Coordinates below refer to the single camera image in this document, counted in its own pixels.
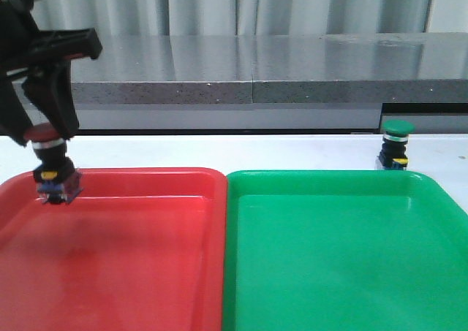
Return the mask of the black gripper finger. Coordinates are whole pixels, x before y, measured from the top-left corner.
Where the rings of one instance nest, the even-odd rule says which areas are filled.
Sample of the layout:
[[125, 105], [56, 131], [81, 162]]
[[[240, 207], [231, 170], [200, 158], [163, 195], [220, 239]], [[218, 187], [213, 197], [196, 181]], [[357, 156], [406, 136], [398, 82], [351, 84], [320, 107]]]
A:
[[1, 133], [25, 147], [27, 141], [24, 134], [27, 129], [29, 129], [29, 116], [19, 101], [12, 83], [1, 80]]
[[76, 135], [79, 121], [72, 99], [70, 61], [34, 68], [22, 83], [22, 89], [61, 137], [69, 140]]

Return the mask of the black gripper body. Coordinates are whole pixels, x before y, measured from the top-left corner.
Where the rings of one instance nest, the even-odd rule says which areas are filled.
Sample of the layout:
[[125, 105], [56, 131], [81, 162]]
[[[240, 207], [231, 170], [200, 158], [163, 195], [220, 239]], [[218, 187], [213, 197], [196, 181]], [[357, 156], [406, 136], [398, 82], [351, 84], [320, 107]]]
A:
[[1, 0], [1, 69], [13, 71], [77, 58], [99, 58], [93, 28], [41, 30], [31, 11], [35, 0]]

